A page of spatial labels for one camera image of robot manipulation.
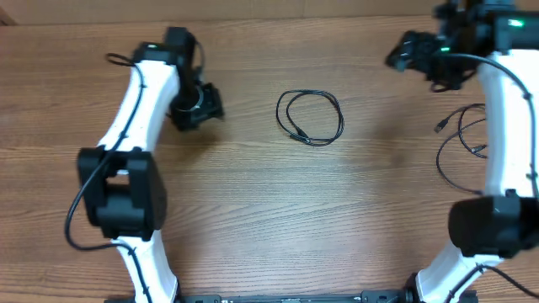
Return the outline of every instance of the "wooden table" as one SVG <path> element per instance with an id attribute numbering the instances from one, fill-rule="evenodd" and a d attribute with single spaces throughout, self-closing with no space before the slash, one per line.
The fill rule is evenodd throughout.
<path id="1" fill-rule="evenodd" d="M 77 152 L 107 131 L 129 80 L 103 55 L 129 55 L 170 25 L 204 44 L 206 77 L 227 112 L 190 133 L 167 121 L 157 147 L 169 197 L 163 236 L 184 293 L 356 293 L 399 288 L 429 265 L 448 239 L 451 204 L 470 197 L 434 165 L 456 122 L 432 129 L 453 109 L 483 101 L 476 80 L 433 94 L 422 75 L 383 65 L 403 31 L 435 28 L 430 17 L 2 27 L 0 301 L 131 294 L 115 250 L 74 251 L 62 227 L 77 192 Z M 333 145 L 305 146 L 279 129 L 276 100 L 293 88 L 339 98 L 346 127 Z M 292 111 L 309 134 L 337 126 L 321 98 Z M 485 142 L 484 126 L 468 137 Z M 482 187 L 484 162 L 458 142 L 442 165 L 457 182 Z M 83 207 L 73 230 L 79 242 L 105 241 Z M 522 253 L 501 268 L 537 290 L 538 256 Z M 525 300 L 495 274 L 475 288 L 483 301 Z"/>

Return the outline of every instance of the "green indicator light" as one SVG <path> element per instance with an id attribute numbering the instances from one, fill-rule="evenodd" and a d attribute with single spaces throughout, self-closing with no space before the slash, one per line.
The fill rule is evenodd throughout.
<path id="1" fill-rule="evenodd" d="M 509 19 L 509 26 L 524 27 L 524 21 L 516 20 L 516 19 Z"/>

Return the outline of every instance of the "green light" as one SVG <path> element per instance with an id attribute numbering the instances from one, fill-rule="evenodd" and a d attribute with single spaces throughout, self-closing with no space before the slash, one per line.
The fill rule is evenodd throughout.
<path id="1" fill-rule="evenodd" d="M 509 19 L 509 26 L 524 27 L 524 21 L 516 20 L 516 19 Z"/>

